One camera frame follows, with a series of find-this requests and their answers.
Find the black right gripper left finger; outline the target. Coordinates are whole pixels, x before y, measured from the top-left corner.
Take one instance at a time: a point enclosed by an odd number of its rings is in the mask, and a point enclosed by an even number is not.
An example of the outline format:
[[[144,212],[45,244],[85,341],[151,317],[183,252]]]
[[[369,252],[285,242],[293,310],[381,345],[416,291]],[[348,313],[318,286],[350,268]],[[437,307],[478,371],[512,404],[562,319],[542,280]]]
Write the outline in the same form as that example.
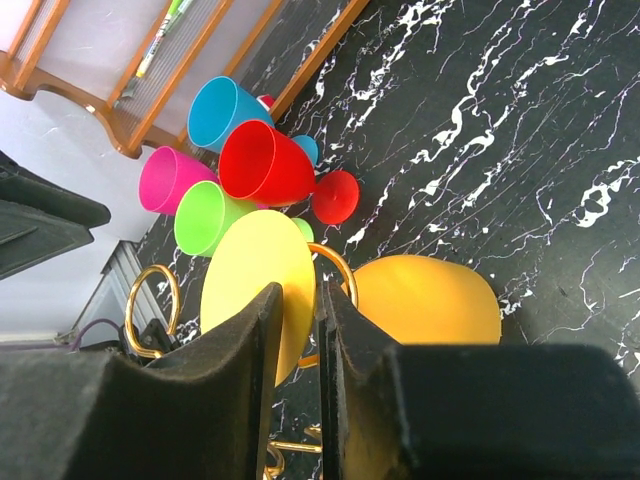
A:
[[[283,290],[139,366],[107,352],[1,357],[5,479],[259,479]]]

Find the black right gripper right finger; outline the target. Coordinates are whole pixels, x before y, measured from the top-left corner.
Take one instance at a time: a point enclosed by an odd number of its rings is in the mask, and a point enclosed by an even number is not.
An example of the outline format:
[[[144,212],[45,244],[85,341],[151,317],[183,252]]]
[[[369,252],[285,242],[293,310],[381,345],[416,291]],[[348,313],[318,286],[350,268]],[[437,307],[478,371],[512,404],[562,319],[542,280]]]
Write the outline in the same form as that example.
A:
[[[403,345],[333,282],[317,320],[328,479],[639,475],[639,400],[597,347]]]

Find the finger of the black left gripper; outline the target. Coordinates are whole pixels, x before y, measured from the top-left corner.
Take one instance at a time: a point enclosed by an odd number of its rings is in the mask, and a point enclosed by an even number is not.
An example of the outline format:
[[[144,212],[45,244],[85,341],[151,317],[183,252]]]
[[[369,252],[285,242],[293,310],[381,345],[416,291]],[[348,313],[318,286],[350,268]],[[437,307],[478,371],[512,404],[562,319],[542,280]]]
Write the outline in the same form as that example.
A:
[[[1,155],[1,277],[9,278],[94,241],[104,204],[57,186]]]

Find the orange wine glass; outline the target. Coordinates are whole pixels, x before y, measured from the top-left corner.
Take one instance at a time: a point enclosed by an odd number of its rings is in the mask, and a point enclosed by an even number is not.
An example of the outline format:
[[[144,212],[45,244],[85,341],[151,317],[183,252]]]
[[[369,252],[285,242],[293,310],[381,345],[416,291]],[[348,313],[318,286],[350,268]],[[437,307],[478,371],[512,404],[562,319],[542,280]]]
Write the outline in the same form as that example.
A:
[[[358,310],[401,344],[496,344],[496,296],[472,269],[420,255],[381,257],[354,273]],[[308,243],[286,215],[251,212],[215,250],[203,285],[200,324],[208,333],[244,309],[271,282],[283,288],[275,381],[296,367],[312,327],[316,273]]]

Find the wooden tiered shelf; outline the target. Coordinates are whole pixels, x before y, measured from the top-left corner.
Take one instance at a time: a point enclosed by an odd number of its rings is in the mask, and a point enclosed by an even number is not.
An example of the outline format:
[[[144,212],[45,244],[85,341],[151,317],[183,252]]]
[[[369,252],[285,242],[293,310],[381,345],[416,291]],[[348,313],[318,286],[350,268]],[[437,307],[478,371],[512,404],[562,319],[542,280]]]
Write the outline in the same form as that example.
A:
[[[283,8],[280,1],[195,1],[164,37],[143,78],[138,78],[132,98],[117,108],[114,101],[135,73],[172,1],[150,26],[146,37],[107,98],[95,96],[39,67],[55,30],[68,9],[68,2],[56,1],[49,9],[42,2],[31,4],[9,51],[1,54],[1,88],[10,95],[31,100],[39,91],[62,96],[85,108],[106,130],[111,144],[121,154],[136,159],[144,146],[182,146],[187,141],[187,120],[178,115],[183,127],[172,134],[158,120],[179,87],[191,74],[194,63],[211,46],[221,58],[219,67],[210,66],[208,76],[232,76],[239,72],[258,41],[275,23]]]

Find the green wine glass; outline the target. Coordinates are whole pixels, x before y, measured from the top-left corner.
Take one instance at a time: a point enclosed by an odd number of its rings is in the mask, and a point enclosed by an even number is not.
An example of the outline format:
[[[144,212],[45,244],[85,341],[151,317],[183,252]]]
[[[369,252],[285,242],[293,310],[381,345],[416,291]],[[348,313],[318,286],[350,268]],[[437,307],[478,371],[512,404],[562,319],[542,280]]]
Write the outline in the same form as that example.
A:
[[[201,181],[183,195],[174,218],[174,237],[192,256],[311,262],[304,233],[278,210],[231,198],[221,186]]]

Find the red wine glass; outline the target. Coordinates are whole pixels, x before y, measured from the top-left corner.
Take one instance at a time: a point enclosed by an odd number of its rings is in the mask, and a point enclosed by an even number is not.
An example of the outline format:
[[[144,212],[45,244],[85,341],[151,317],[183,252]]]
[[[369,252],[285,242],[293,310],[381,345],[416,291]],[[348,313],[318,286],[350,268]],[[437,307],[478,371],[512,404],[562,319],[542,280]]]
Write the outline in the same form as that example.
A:
[[[317,177],[295,139],[259,120],[246,121],[229,135],[219,158],[219,178],[231,197],[268,207],[310,199],[314,215],[328,225],[348,220],[361,197],[351,173],[336,170]]]

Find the small grey eraser block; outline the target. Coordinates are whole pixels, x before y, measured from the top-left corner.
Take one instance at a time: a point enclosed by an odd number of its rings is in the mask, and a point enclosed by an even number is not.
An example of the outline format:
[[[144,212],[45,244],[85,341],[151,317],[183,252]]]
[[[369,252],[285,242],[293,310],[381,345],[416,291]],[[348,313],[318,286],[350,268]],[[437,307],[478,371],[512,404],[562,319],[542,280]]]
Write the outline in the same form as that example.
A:
[[[124,87],[119,97],[114,101],[113,107],[117,108],[123,101],[130,99],[133,97],[136,86],[137,86],[138,78],[132,78],[129,80],[127,85]]]

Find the pink wine glass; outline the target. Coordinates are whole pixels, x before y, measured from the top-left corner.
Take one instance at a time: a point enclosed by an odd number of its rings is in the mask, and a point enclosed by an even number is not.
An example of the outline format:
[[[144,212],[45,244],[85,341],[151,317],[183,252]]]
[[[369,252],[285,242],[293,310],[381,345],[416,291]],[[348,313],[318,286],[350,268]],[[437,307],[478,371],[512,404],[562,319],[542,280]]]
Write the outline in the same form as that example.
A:
[[[157,148],[148,158],[139,179],[138,196],[144,209],[175,215],[178,205],[194,184],[219,182],[214,171],[198,159],[172,147]]]

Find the blue wine glass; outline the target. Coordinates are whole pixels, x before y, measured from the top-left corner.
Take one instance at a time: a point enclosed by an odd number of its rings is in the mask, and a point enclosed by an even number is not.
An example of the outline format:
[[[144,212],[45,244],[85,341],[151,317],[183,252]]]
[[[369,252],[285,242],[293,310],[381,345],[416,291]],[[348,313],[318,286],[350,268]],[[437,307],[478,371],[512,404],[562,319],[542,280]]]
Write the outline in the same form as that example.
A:
[[[202,86],[187,116],[191,143],[214,153],[271,153],[274,126],[267,103],[227,76]]]

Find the green capped marker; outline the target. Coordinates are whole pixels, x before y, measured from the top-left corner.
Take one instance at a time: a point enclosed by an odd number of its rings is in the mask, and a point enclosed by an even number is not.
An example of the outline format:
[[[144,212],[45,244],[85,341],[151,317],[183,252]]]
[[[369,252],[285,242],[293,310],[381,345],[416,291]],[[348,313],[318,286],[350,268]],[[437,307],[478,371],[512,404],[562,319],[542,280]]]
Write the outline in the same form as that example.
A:
[[[178,22],[179,18],[186,12],[191,5],[192,0],[174,0],[171,2],[167,13],[165,14],[151,44],[145,52],[135,73],[136,78],[143,78],[154,60],[164,37]]]

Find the white red small box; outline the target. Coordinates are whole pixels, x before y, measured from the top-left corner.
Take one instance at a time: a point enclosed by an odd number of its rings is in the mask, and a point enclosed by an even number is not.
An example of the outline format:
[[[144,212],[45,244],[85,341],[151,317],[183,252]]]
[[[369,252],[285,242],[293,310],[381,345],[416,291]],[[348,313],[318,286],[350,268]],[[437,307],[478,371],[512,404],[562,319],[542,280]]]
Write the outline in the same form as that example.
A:
[[[258,100],[264,105],[267,110],[270,110],[275,103],[274,98],[270,95],[261,95],[258,97]]]

